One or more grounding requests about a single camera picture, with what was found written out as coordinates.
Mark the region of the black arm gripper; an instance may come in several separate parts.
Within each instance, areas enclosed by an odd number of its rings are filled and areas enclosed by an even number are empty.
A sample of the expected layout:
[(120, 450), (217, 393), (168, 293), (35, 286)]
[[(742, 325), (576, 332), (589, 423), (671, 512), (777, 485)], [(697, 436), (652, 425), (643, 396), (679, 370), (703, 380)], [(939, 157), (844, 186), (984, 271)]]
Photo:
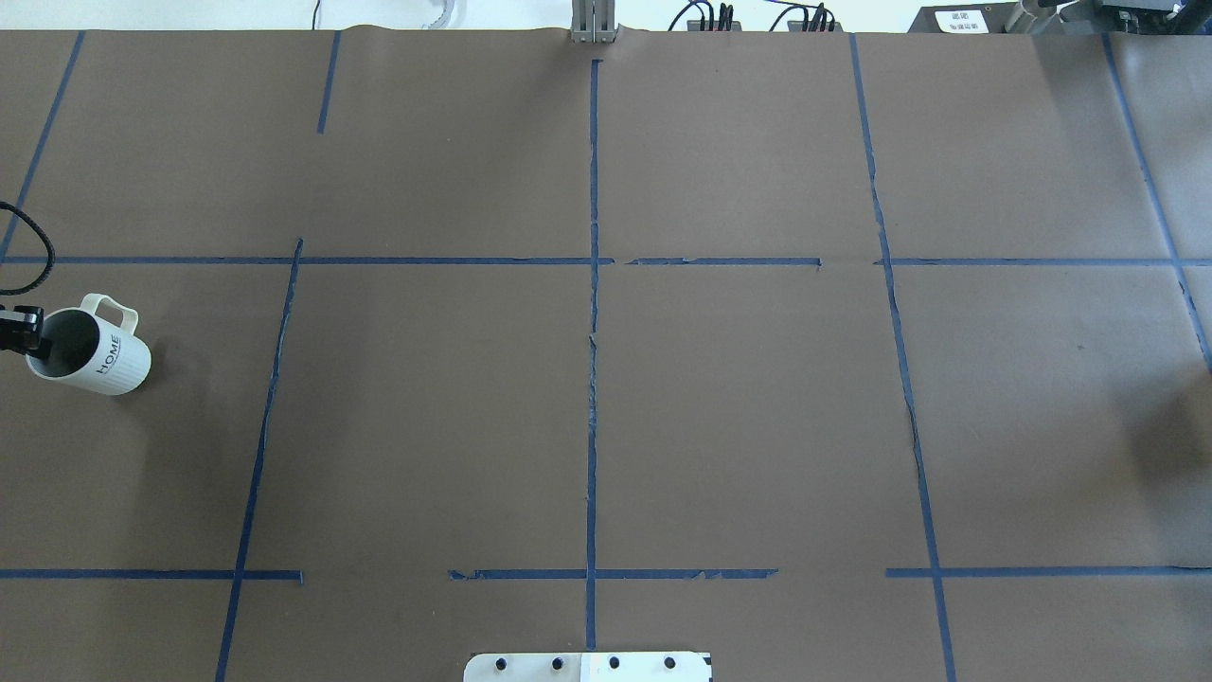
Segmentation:
[(46, 362), (52, 351), (51, 338), (42, 337), (42, 306), (1, 306), (1, 350)]

